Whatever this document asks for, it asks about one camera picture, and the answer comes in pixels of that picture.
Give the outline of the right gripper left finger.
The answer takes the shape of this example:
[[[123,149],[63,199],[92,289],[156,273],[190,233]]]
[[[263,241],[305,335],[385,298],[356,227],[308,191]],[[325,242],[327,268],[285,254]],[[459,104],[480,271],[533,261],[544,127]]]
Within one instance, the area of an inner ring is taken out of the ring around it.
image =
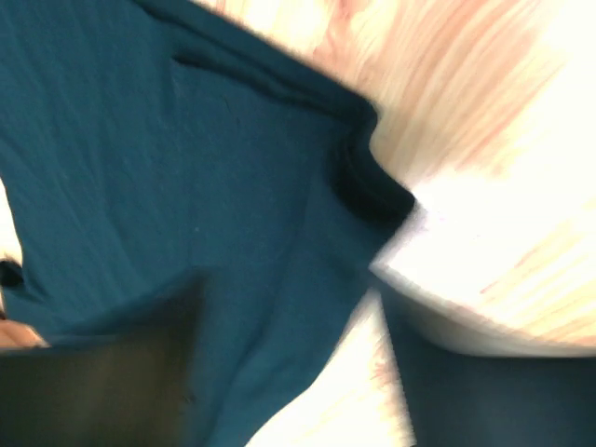
[[[191,278],[1,353],[4,446],[177,446],[206,282]]]

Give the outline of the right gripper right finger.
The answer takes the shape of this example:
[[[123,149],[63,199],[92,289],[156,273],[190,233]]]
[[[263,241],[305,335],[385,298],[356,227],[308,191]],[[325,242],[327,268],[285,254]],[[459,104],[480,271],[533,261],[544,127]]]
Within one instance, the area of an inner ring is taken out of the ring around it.
[[[436,313],[388,286],[381,300],[417,445],[594,445],[593,358],[460,354],[424,333]]]

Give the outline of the black t shirt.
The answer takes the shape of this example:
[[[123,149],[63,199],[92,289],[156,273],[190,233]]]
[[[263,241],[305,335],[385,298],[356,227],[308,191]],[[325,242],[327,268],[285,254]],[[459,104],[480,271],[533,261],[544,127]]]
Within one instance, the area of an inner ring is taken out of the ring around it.
[[[183,444],[306,390],[412,211],[358,94],[187,1],[5,1],[8,314],[46,338],[209,271]]]

